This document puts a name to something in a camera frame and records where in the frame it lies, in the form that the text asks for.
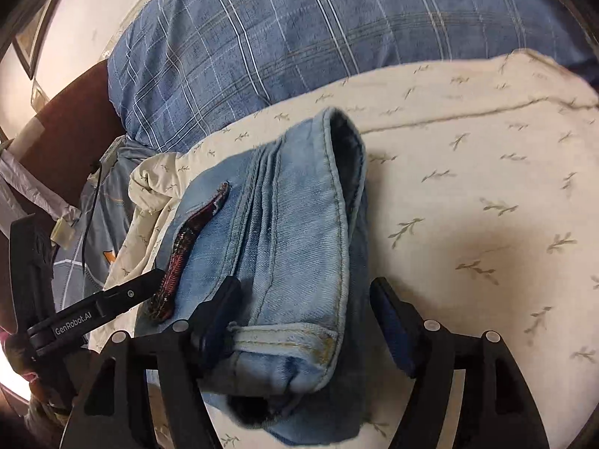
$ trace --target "wire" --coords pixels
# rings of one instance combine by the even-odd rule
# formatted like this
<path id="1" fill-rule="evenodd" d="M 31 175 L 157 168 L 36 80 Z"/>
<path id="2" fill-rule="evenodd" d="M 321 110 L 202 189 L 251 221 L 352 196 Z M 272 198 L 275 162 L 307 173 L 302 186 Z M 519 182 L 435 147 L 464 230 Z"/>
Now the wire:
<path id="1" fill-rule="evenodd" d="M 92 212 L 89 215 L 88 225 L 85 227 L 85 233 L 83 233 L 83 245 L 81 248 L 81 264 L 83 268 L 83 278 L 85 280 L 85 243 L 88 242 L 89 227 L 92 225 L 92 219 L 94 219 L 94 211 L 96 210 L 96 202 L 98 201 L 98 193 L 100 192 L 100 182 L 102 180 L 102 163 L 96 162 L 94 166 L 98 166 L 100 171 L 98 172 L 98 183 L 96 184 L 96 192 L 94 193 L 94 202 L 92 203 Z"/>

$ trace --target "plaid fabric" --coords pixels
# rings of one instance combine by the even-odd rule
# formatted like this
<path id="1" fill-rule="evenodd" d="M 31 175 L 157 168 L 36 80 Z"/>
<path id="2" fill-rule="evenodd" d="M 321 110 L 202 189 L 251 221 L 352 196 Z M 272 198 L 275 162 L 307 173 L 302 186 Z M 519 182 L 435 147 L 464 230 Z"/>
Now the plaid fabric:
<path id="1" fill-rule="evenodd" d="M 152 0 L 115 47 L 110 98 L 128 134 L 186 152 L 269 104 L 385 65 L 529 47 L 593 81 L 558 0 Z"/>

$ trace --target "cream bedsheet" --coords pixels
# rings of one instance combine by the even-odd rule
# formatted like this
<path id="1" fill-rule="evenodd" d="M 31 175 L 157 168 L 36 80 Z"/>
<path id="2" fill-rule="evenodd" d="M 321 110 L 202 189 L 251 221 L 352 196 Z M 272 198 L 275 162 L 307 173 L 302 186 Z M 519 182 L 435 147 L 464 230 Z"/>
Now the cream bedsheet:
<path id="1" fill-rule="evenodd" d="M 275 139 L 323 107 L 344 109 L 370 161 L 371 275 L 453 332 L 502 334 L 552 448 L 566 447 L 599 401 L 599 112 L 582 79 L 522 50 L 492 60 L 422 62 L 332 83 L 161 154 L 132 174 L 138 205 L 107 287 L 152 268 L 190 181 Z M 92 335 L 100 349 L 136 310 Z M 343 448 L 386 448 L 411 382 L 373 341 L 370 422 Z M 456 374 L 440 447 L 451 447 Z M 224 447 L 282 447 L 210 409 Z M 158 424 L 159 432 L 166 429 Z"/>

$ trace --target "denim fabric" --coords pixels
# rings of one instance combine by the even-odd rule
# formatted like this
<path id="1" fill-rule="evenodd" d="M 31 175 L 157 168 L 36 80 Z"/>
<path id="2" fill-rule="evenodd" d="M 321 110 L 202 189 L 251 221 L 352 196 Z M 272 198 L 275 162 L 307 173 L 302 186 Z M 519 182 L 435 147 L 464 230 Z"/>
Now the denim fabric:
<path id="1" fill-rule="evenodd" d="M 239 278 L 244 307 L 229 327 L 230 352 L 201 388 L 240 424 L 290 443 L 342 441 L 362 421 L 365 166 L 358 132 L 327 109 L 200 174 L 156 266 L 166 268 L 179 228 L 225 181 L 227 201 L 194 244 L 172 319 L 152 326 L 142 314 L 137 322 L 136 336 L 158 332 L 189 318 L 227 275 Z"/>
<path id="2" fill-rule="evenodd" d="M 110 56 L 109 92 L 131 137 L 186 152 L 344 77 L 521 47 L 598 80 L 584 32 L 558 0 L 152 0 Z"/>

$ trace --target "screw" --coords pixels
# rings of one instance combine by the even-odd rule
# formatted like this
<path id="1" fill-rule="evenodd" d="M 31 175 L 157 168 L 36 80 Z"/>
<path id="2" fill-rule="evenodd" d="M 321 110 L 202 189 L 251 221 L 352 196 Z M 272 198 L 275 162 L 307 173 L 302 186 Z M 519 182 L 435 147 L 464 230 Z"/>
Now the screw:
<path id="1" fill-rule="evenodd" d="M 487 334 L 485 334 L 484 336 L 491 342 L 501 341 L 501 336 L 495 331 L 487 331 Z"/>
<path id="2" fill-rule="evenodd" d="M 424 321 L 424 329 L 426 329 L 427 331 L 438 331 L 439 329 L 441 329 L 441 324 L 439 324 L 437 321 L 434 321 L 433 319 L 429 319 L 427 321 Z"/>
<path id="3" fill-rule="evenodd" d="M 118 344 L 119 342 L 123 342 L 125 339 L 127 339 L 127 335 L 123 331 L 117 331 L 112 335 L 111 339 L 114 343 Z"/>
<path id="4" fill-rule="evenodd" d="M 189 324 L 187 321 L 180 320 L 173 324 L 173 331 L 175 332 L 185 332 L 187 331 Z"/>

